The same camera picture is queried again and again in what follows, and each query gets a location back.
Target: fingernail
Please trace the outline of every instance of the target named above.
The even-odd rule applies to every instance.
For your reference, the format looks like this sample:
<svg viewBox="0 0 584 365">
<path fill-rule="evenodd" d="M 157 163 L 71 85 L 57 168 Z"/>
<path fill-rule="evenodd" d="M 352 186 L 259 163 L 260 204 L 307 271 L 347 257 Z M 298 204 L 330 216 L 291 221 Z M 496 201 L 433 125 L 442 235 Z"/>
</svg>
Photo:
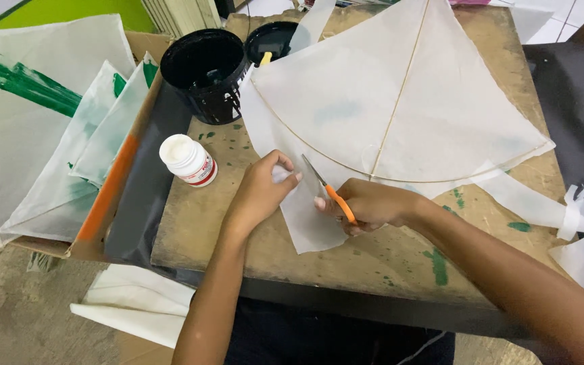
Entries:
<svg viewBox="0 0 584 365">
<path fill-rule="evenodd" d="M 315 197 L 315 207 L 320 211 L 323 211 L 326 208 L 326 201 L 320 197 Z"/>
</svg>

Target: yellow brush handle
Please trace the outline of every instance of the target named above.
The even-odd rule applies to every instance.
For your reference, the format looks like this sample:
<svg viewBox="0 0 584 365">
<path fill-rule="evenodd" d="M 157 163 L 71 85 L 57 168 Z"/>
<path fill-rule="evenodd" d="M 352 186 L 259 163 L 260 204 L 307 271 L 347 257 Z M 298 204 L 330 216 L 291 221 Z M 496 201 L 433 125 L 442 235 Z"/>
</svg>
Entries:
<svg viewBox="0 0 584 365">
<path fill-rule="evenodd" d="M 334 201 L 339 204 L 339 207 L 342 211 L 346 214 L 346 219 L 350 222 L 350 224 L 358 225 L 358 221 L 355 219 L 355 215 L 353 211 L 351 211 L 348 204 L 346 204 L 345 200 L 341 198 L 341 196 L 337 195 L 335 189 L 333 189 L 330 185 L 326 186 L 326 191 L 328 192 L 328 196 L 331 197 Z"/>
<path fill-rule="evenodd" d="M 260 65 L 259 66 L 266 65 L 270 61 L 272 61 L 272 53 L 271 52 L 265 52 L 265 54 L 263 55 L 263 59 L 260 61 Z"/>
</svg>

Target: scissors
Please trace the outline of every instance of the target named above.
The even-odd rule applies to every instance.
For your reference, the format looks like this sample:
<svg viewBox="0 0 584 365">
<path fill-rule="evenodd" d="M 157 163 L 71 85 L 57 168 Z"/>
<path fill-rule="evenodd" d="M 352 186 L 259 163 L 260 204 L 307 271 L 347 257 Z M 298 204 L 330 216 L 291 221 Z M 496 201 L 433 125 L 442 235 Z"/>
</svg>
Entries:
<svg viewBox="0 0 584 365">
<path fill-rule="evenodd" d="M 304 154 L 301 154 L 301 157 L 303 158 L 303 161 L 305 161 L 308 164 L 308 166 L 310 166 L 310 168 L 312 169 L 312 172 L 315 173 L 315 175 L 319 179 L 319 182 L 321 183 L 321 185 L 323 185 L 326 188 L 326 191 L 328 192 L 328 196 L 331 199 L 333 199 L 334 201 L 336 201 L 337 204 L 339 204 L 339 207 L 341 208 L 341 210 L 344 211 L 344 213 L 346 214 L 346 218 L 348 219 L 348 221 L 353 225 L 358 225 L 358 221 L 355 219 L 355 215 L 353 214 L 353 211 L 351 211 L 351 209 L 348 207 L 348 204 L 346 204 L 344 199 L 342 199 L 341 196 L 337 195 L 337 192 L 335 191 L 335 189 L 333 189 L 321 177 L 319 172 L 317 172 L 317 170 L 315 170 L 314 166 L 312 166 L 312 164 L 310 163 L 310 161 L 308 160 L 308 158 Z"/>
</svg>

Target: label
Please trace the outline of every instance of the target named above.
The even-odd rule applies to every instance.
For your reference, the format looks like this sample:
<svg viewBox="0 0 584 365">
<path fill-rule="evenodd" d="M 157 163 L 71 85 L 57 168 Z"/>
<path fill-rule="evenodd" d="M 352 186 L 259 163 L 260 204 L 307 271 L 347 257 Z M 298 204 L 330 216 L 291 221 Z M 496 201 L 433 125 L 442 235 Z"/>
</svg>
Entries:
<svg viewBox="0 0 584 365">
<path fill-rule="evenodd" d="M 206 153 L 206 160 L 204 160 L 204 165 L 197 170 L 192 175 L 189 176 L 179 176 L 182 180 L 186 181 L 189 185 L 196 187 L 197 185 L 202 185 L 209 181 L 213 173 L 215 172 L 215 160 L 211 155 Z"/>
</svg>

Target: glue bottle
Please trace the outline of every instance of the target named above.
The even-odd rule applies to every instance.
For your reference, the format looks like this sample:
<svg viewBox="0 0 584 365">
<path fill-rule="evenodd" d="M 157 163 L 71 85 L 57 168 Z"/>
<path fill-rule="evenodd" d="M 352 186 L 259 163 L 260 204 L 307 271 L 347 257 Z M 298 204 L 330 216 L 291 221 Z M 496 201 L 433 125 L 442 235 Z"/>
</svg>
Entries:
<svg viewBox="0 0 584 365">
<path fill-rule="evenodd" d="M 159 157 L 170 172 L 194 188 L 209 185 L 217 175 L 213 157 L 187 135 L 166 138 L 159 147 Z"/>
</svg>

